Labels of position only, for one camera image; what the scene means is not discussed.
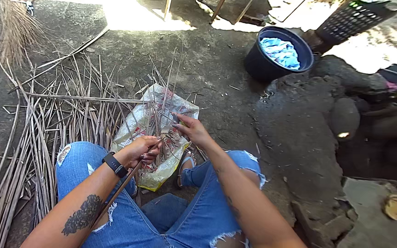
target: broom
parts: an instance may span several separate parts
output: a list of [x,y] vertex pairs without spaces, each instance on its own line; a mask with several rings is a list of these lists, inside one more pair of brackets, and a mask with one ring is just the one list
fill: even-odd
[[21,66],[24,49],[39,47],[39,38],[44,36],[40,22],[27,7],[31,2],[1,0],[1,47],[0,60],[11,65]]

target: knee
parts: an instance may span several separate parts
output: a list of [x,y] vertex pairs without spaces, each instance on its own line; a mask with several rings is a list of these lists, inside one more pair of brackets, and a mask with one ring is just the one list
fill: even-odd
[[249,171],[252,171],[259,177],[259,186],[261,189],[266,182],[266,177],[261,173],[258,159],[245,150],[232,150],[227,153],[235,162],[235,164],[240,167],[240,169],[247,169]]
[[74,160],[75,158],[81,159],[84,157],[91,157],[93,155],[105,156],[107,153],[108,151],[101,146],[87,141],[77,141],[67,144],[58,153],[56,163],[58,167],[60,167],[66,160]]
[[232,158],[238,167],[242,169],[250,169],[260,173],[260,165],[258,159],[245,150],[231,150],[227,154]]

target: ripped jeans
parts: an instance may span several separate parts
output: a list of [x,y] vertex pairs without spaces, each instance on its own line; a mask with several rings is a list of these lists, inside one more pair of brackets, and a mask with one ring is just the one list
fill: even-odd
[[[89,142],[75,142],[68,147],[63,158],[58,155],[59,200],[98,168],[107,154],[107,150]],[[256,157],[238,150],[229,151],[228,155],[240,168],[255,172],[260,178],[260,188],[263,186],[265,177],[260,173]],[[200,190],[166,233],[159,233],[130,197],[135,191],[135,182],[130,181],[109,208],[109,221],[94,230],[83,247],[215,247],[218,239],[241,231],[210,161],[183,170],[181,178],[184,186],[196,186]]]

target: plastic bag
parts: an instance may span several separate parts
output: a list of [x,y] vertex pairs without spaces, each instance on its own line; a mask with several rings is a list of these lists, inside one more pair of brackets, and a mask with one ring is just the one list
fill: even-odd
[[[166,94],[167,99],[165,102],[165,111],[162,115],[158,114],[156,118],[153,114],[154,109],[157,113],[161,112],[165,90],[168,90],[168,93]],[[154,122],[156,119],[160,122],[161,130],[163,130],[164,127],[171,127],[173,122],[170,112],[172,111],[177,113],[187,112],[185,115],[194,119],[198,119],[199,117],[198,106],[186,101],[176,94],[173,95],[169,89],[166,89],[157,83],[153,84],[146,90],[141,100],[151,101],[151,99],[154,99],[154,105],[152,105],[152,103],[137,104],[133,111],[128,114],[126,117],[126,123],[128,125],[123,123],[120,127],[111,145],[112,151],[118,152],[120,149],[131,144],[131,134],[135,139],[142,135],[146,135],[147,133],[153,133],[155,128]],[[178,147],[172,146],[167,159],[163,161],[154,172],[143,173],[139,180],[139,186],[141,188],[155,192],[175,172],[183,151],[188,147],[188,141],[181,137],[179,138],[177,145]]]

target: watch strap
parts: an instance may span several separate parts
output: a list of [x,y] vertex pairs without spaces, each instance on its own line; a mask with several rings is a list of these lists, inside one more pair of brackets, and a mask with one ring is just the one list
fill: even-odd
[[114,173],[119,177],[123,178],[127,175],[128,170],[123,165],[119,163],[117,159],[113,157],[114,152],[108,153],[103,159],[102,163],[106,163],[114,171]]

